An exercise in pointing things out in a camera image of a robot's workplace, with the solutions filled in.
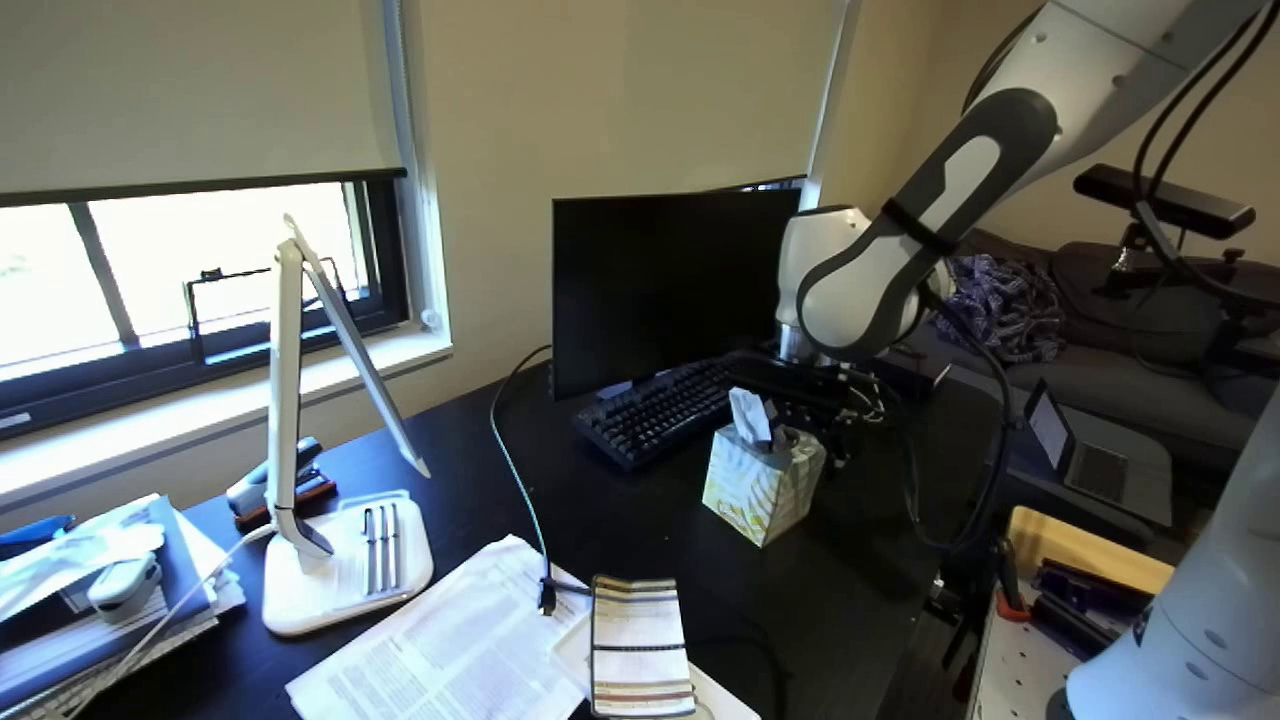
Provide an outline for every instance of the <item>desk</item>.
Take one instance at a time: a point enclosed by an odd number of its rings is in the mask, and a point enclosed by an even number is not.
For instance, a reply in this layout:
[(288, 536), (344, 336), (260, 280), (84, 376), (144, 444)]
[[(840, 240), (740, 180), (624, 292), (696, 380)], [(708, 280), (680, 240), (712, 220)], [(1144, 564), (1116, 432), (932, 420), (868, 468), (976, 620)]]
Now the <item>desk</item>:
[[(484, 424), (488, 396), (492, 388), (480, 388), (408, 420), (432, 484), (400, 464), (388, 432), (320, 456), (344, 496), (412, 492), (436, 576), (496, 536), (532, 540)], [(820, 484), (812, 516), (760, 552), (700, 508), (708, 440), (644, 476), (616, 476), (576, 440), (572, 408), (580, 404), (548, 400), (544, 368), (520, 376), (504, 404), (552, 560), (584, 580), (676, 576), (692, 660), (760, 716), (876, 716), (932, 580), (932, 552), (916, 544), (900, 504), (904, 452), (868, 440), (852, 468)], [(932, 524), (956, 516), (980, 480), (992, 416), (984, 392), (944, 384), (928, 412), (908, 420)], [(240, 540), (220, 496), (188, 516), (220, 544)], [(380, 620), (276, 640), (260, 624), (264, 548), (240, 552), (236, 572), (244, 612), (100, 696), (88, 716), (292, 716), (284, 684)]]

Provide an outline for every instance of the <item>book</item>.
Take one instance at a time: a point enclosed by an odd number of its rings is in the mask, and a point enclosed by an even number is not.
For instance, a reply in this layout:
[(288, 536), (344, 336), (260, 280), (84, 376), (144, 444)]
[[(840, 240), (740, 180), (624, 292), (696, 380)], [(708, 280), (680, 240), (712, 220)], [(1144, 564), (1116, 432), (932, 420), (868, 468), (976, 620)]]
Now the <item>book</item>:
[(164, 496), (132, 500), (116, 512), (104, 512), (100, 524), (160, 524), (164, 544), (156, 548), (160, 564), (160, 592), (128, 620), (108, 624), (96, 612), (64, 616), (60, 628), (48, 628), (56, 616), (56, 596), (4, 620), (0, 628), (0, 708), (16, 708), (56, 684), (68, 684), (92, 668), (104, 668), (108, 660), (120, 660), (136, 640), (144, 640), (160, 616), (168, 616), (180, 600), (180, 608), (168, 620), (168, 632), (180, 632), (184, 624), (212, 612), (212, 592), (204, 588), (204, 572), (196, 568), (188, 552), (188, 532), (180, 524), (180, 512)]

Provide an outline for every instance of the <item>desk lamp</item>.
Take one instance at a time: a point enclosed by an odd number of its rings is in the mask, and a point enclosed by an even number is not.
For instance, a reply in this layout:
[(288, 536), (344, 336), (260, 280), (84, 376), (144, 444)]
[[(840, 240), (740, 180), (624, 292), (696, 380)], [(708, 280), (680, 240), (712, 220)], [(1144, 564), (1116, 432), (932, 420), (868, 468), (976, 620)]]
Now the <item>desk lamp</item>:
[(268, 508), (276, 536), (264, 564), (264, 624), (276, 636), (304, 636), (360, 612), (376, 612), (416, 596), (432, 580), (432, 544), (420, 508), (408, 496), (380, 496), (352, 508), (296, 520), (296, 432), (300, 432), (300, 300), (312, 280), (324, 316), (352, 356), (400, 456), (432, 480), (408, 444), (404, 420), (380, 384), (348, 304), (324, 276), (304, 232), (284, 216), (292, 236), (276, 244), (276, 308), (272, 308), (272, 408), (268, 408)]

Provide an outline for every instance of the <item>black monitor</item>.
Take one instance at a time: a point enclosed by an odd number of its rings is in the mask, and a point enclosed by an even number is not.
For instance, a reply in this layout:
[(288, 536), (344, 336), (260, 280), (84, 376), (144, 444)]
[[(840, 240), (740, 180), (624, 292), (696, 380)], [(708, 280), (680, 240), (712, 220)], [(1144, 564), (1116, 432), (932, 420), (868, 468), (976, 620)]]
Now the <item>black monitor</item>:
[(772, 340), (796, 204), (796, 188), (556, 200), (552, 396)]

